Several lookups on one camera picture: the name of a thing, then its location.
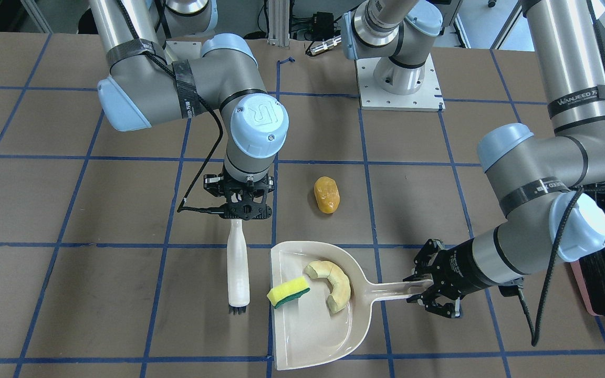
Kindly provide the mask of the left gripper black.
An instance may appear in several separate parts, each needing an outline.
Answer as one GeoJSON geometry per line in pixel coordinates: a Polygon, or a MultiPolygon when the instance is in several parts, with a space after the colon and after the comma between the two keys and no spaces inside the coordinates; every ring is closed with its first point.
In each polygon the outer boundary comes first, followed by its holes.
{"type": "Polygon", "coordinates": [[[442,240],[428,239],[416,254],[412,274],[405,281],[417,281],[429,278],[432,284],[419,294],[406,299],[408,303],[417,303],[425,311],[445,318],[461,318],[463,311],[461,300],[463,289],[467,286],[463,270],[458,262],[457,253],[472,249],[472,240],[447,249],[442,240]]]}

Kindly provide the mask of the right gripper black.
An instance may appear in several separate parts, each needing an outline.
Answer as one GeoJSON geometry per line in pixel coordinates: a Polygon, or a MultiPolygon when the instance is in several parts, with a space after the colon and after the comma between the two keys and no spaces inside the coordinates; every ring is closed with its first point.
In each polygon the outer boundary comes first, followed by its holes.
{"type": "Polygon", "coordinates": [[[204,190],[212,196],[225,198],[226,203],[218,207],[197,208],[185,206],[184,198],[178,212],[192,211],[245,221],[267,219],[272,216],[272,208],[267,205],[267,194],[274,191],[274,187],[274,177],[271,175],[258,181],[249,178],[247,182],[240,182],[229,174],[206,174],[203,177],[204,190]]]}

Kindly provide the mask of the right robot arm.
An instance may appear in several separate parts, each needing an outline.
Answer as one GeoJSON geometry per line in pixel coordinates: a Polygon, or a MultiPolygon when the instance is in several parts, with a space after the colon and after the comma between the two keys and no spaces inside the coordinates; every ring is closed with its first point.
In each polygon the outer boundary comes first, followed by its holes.
{"type": "Polygon", "coordinates": [[[217,34],[199,56],[171,51],[171,38],[204,35],[217,22],[216,1],[91,1],[109,75],[98,96],[111,126],[121,132],[198,117],[208,112],[228,134],[223,170],[205,175],[205,191],[224,197],[219,207],[178,211],[221,218],[266,219],[274,190],[269,169],[286,141],[289,116],[269,95],[249,45],[217,34]]]}

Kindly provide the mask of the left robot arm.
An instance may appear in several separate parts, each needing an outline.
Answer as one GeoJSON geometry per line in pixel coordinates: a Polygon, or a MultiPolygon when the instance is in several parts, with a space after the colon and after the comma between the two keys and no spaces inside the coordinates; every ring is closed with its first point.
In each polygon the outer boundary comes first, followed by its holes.
{"type": "Polygon", "coordinates": [[[605,247],[605,213],[575,187],[605,184],[605,69],[585,1],[523,1],[554,136],[522,123],[478,143],[483,172],[506,222],[451,249],[430,240],[410,280],[429,281],[410,296],[426,311],[456,318],[460,300],[508,285],[550,264],[605,247]]]}

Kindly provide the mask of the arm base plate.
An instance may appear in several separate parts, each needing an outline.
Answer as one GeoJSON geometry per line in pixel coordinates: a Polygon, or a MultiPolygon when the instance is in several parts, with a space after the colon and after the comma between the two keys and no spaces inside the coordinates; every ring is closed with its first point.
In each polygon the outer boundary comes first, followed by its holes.
{"type": "Polygon", "coordinates": [[[166,63],[178,60],[194,60],[201,57],[201,41],[166,41],[163,50],[165,52],[166,63]]]}
{"type": "Polygon", "coordinates": [[[361,108],[384,111],[446,110],[432,55],[423,66],[406,69],[389,58],[355,61],[361,108]]]}

